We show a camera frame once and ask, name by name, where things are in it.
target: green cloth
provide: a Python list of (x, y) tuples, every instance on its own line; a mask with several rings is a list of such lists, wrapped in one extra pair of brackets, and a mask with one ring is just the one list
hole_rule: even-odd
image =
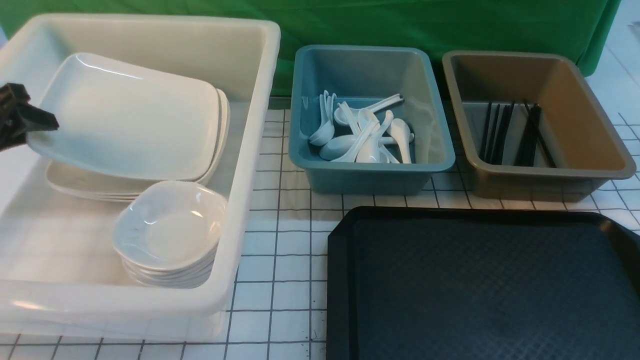
[(268, 19), (282, 30), (273, 95), (290, 95), (296, 51), (308, 44), (555, 53), (590, 75), (620, 0), (2, 0), (8, 36), (40, 13), (149, 13)]

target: white plastic tub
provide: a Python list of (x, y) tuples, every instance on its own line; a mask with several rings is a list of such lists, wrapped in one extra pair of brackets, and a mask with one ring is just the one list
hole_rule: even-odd
[(140, 287), (123, 275), (111, 248), (111, 226), (124, 205), (55, 192), (44, 182), (46, 160), (38, 160), (0, 216), (0, 332), (177, 341), (209, 340), (219, 332), (241, 253), (279, 43), (280, 28), (268, 21), (59, 14), (31, 19), (5, 45), (0, 83), (25, 84), (35, 105), (62, 61), (78, 52), (222, 89), (231, 103), (230, 130), (209, 188), (228, 197), (230, 215), (205, 284)]

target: stack of plates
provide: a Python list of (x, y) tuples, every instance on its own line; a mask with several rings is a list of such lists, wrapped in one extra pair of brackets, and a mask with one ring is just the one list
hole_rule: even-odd
[(159, 181), (207, 183), (230, 116), (226, 95), (208, 83), (84, 53), (64, 61), (40, 108), (60, 123), (27, 139), (53, 160), (51, 187), (127, 202)]
[(224, 196), (201, 185), (157, 183), (122, 211), (113, 247), (140, 284), (197, 287), (211, 274), (226, 207)]

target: tray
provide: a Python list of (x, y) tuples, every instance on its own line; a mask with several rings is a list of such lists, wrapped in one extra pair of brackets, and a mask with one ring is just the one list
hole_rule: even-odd
[(596, 213), (356, 208), (326, 358), (640, 359), (637, 241)]

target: plate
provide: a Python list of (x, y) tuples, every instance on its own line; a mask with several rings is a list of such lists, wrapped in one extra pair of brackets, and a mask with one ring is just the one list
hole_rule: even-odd
[[(218, 167), (227, 141), (230, 106), (225, 93), (217, 89), (221, 103), (220, 134), (216, 153), (209, 162), (209, 168), (201, 179), (195, 182), (206, 184)], [(155, 181), (129, 179), (126, 177), (109, 176), (66, 163), (51, 161), (46, 171), (46, 180), (55, 190), (94, 200), (133, 201)]]
[(193, 180), (216, 149), (218, 93), (210, 84), (88, 53), (69, 56), (40, 107), (57, 131), (27, 143), (56, 161), (145, 180)]

